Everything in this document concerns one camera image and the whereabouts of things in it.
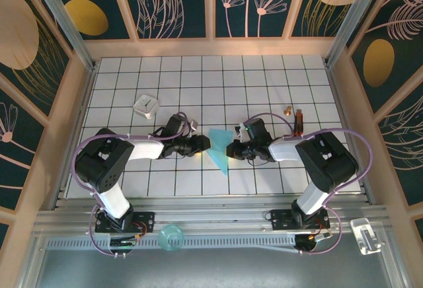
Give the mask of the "light blue paper sheet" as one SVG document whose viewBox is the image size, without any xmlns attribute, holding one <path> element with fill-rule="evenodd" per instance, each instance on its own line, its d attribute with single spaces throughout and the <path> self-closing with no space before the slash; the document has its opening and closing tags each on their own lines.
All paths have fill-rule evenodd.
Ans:
<svg viewBox="0 0 423 288">
<path fill-rule="evenodd" d="M 233 132 L 223 129 L 210 129 L 208 133 L 211 147 L 207 150 L 215 165 L 228 175 L 229 157 L 226 155 L 226 147 L 233 141 Z"/>
</svg>

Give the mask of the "white square clock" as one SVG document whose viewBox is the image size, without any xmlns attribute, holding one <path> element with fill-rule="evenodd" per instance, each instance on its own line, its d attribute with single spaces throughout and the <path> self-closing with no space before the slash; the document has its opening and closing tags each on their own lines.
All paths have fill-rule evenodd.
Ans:
<svg viewBox="0 0 423 288">
<path fill-rule="evenodd" d="M 159 101 L 148 94 L 142 94 L 133 105 L 134 112 L 147 120 L 153 119 L 159 108 Z"/>
</svg>

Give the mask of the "clear acrylic holder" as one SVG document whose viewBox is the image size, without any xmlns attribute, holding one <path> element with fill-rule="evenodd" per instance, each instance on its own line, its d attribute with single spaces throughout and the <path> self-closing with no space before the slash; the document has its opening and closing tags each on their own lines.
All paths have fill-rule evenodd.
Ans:
<svg viewBox="0 0 423 288">
<path fill-rule="evenodd" d="M 384 231 L 382 223 L 371 222 L 368 218 L 361 217 L 352 219 L 350 228 L 361 255 L 367 256 L 381 253 L 384 240 L 377 234 Z"/>
</svg>

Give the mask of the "aluminium frame rail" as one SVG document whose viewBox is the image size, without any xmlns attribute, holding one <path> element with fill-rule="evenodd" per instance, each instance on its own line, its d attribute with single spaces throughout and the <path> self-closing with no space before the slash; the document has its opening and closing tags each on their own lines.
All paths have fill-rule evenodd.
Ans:
<svg viewBox="0 0 423 288">
<path fill-rule="evenodd" d="M 258 234 L 272 231 L 267 212 L 272 209 L 289 209 L 295 195 L 245 195 L 135 198 L 131 203 L 135 211 L 155 213 L 154 230 L 167 224 L 179 225 L 187 234 Z M 53 211 L 37 214 L 33 234 L 84 235 L 95 201 L 92 199 L 60 199 Z M 337 195 L 329 207 L 333 230 L 339 226 L 350 230 L 350 221 L 366 217 L 376 229 L 389 230 L 391 222 L 387 209 L 371 205 L 364 195 Z"/>
</svg>

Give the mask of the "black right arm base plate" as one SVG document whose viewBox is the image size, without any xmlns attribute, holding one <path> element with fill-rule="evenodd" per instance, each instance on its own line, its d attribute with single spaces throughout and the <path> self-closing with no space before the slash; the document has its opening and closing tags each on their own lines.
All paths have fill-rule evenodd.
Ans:
<svg viewBox="0 0 423 288">
<path fill-rule="evenodd" d="M 274 231 L 330 228 L 328 212 L 323 208 L 311 215 L 304 215 L 293 209 L 274 209 L 270 211 L 270 222 Z"/>
</svg>

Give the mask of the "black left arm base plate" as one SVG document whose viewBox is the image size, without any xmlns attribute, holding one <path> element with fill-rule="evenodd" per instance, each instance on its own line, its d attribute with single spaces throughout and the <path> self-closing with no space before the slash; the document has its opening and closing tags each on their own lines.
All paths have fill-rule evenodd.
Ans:
<svg viewBox="0 0 423 288">
<path fill-rule="evenodd" d="M 119 219 L 105 211 L 95 214 L 96 233 L 152 233 L 155 224 L 154 212 L 129 212 Z"/>
</svg>

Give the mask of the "aluminium table side rail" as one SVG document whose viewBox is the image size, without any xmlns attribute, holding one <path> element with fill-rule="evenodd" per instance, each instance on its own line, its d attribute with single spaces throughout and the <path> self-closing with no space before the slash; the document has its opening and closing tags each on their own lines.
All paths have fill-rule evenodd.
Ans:
<svg viewBox="0 0 423 288">
<path fill-rule="evenodd" d="M 351 144 L 352 151 L 358 158 L 360 168 L 364 169 L 373 155 L 372 165 L 376 165 L 377 149 L 375 147 L 375 124 L 371 118 L 371 108 L 365 95 L 360 77 L 349 57 L 340 58 L 334 67 L 331 67 L 331 85 L 334 86 L 336 99 L 342 110 L 342 122 L 347 128 L 362 135 L 367 143 L 349 135 L 347 142 Z"/>
<path fill-rule="evenodd" d="M 56 209 L 59 194 L 62 188 L 67 186 L 68 180 L 71 179 L 73 154 L 77 146 L 80 144 L 80 139 L 83 133 L 83 125 L 85 123 L 85 117 L 87 115 L 88 105 L 96 81 L 99 65 L 100 61 L 95 62 L 94 67 L 87 73 L 82 86 L 83 90 L 73 101 L 73 103 L 76 103 L 76 110 L 71 123 L 71 131 L 67 136 L 65 151 L 61 158 L 61 164 L 59 166 L 55 184 L 49 194 L 48 202 L 45 203 L 47 210 L 53 211 Z"/>
</svg>

